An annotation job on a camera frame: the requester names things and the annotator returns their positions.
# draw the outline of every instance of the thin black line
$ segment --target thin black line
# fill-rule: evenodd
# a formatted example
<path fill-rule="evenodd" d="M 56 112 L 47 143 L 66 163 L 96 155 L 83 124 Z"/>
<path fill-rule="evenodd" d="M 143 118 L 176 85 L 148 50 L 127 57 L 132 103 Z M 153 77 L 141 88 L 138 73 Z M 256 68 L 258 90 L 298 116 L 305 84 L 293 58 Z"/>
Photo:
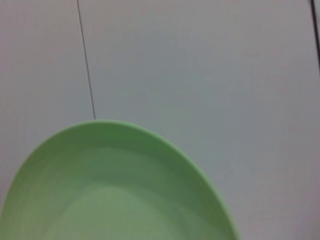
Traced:
<path fill-rule="evenodd" d="M 86 68 L 86 76 L 88 78 L 89 83 L 89 91 L 90 91 L 90 97 L 91 97 L 91 107 L 92 107 L 92 114 L 93 119 L 96 119 L 96 111 L 95 111 L 95 105 L 94 105 L 94 95 L 92 93 L 92 87 L 91 87 L 91 80 L 90 80 L 90 74 L 89 74 L 89 67 L 88 67 L 88 59 L 87 59 L 87 51 L 86 51 L 86 45 L 85 45 L 85 37 L 84 37 L 84 28 L 82 25 L 82 19 L 81 19 L 81 13 L 80 13 L 80 5 L 79 0 L 76 0 L 76 6 L 78 9 L 78 16 L 79 16 L 79 22 L 80 22 L 80 31 L 81 31 L 81 37 L 82 37 L 82 47 L 84 52 L 84 61 L 85 61 L 85 68 Z"/>
<path fill-rule="evenodd" d="M 316 52 L 318 55 L 318 65 L 319 65 L 319 71 L 320 71 L 320 43 L 319 43 L 319 32 L 318 32 L 315 0 L 310 0 L 310 4 L 311 4 L 311 13 L 312 13 L 312 21 L 313 21 L 314 38 L 315 38 L 315 44 L 316 44 Z"/>

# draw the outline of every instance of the plate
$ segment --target plate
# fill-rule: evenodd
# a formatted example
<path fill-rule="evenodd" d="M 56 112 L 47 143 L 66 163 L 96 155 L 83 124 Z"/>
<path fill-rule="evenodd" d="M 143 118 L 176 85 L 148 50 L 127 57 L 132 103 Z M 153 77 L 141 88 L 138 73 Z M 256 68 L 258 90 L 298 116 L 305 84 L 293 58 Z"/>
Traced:
<path fill-rule="evenodd" d="M 42 143 L 18 171 L 1 240 L 238 240 L 199 168 L 160 136 L 90 121 Z"/>

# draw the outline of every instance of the white surface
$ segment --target white surface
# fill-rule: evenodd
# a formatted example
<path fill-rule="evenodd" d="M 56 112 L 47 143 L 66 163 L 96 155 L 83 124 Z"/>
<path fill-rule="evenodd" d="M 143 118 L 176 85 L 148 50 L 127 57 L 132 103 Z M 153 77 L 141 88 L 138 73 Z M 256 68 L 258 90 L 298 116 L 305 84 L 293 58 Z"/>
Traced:
<path fill-rule="evenodd" d="M 96 116 L 171 140 L 244 240 L 316 240 L 320 78 L 303 0 L 80 0 Z"/>
<path fill-rule="evenodd" d="M 76 2 L 0 1 L 0 203 L 41 141 L 92 118 Z"/>

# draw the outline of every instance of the green plate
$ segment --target green plate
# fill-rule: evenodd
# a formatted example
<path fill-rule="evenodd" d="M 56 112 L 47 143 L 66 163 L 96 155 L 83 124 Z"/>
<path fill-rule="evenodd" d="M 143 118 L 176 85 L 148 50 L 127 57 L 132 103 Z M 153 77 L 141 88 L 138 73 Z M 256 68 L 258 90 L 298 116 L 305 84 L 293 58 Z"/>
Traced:
<path fill-rule="evenodd" d="M 238 240 L 220 198 L 180 150 L 140 127 L 90 121 L 42 143 L 18 171 L 1 240 Z"/>

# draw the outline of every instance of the plastic dish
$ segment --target plastic dish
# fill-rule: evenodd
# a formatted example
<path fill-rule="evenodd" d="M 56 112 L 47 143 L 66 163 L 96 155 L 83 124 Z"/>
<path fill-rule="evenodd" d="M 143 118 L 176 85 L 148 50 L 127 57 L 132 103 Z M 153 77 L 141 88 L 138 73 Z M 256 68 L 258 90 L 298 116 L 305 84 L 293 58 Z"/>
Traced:
<path fill-rule="evenodd" d="M 69 127 L 18 171 L 1 240 L 238 240 L 204 174 L 158 135 L 116 121 Z"/>

